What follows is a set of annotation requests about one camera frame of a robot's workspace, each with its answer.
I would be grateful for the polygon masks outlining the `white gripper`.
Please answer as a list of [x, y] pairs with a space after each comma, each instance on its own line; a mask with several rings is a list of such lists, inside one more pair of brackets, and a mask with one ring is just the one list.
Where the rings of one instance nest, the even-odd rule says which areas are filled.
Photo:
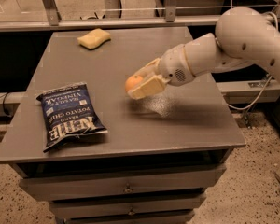
[[134, 75], [144, 77], [140, 83], [127, 92], [134, 100], [163, 92], [167, 83], [172, 86], [182, 86], [195, 78], [189, 66], [184, 44], [167, 50], [161, 58], [147, 63]]

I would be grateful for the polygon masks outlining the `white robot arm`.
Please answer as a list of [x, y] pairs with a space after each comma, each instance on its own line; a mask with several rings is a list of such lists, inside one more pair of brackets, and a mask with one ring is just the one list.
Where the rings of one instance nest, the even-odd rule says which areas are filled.
[[217, 21], [215, 31], [168, 49], [133, 74], [128, 95], [135, 99], [158, 94], [168, 85], [182, 86], [205, 73], [261, 67], [280, 84], [280, 32], [264, 15], [235, 7]]

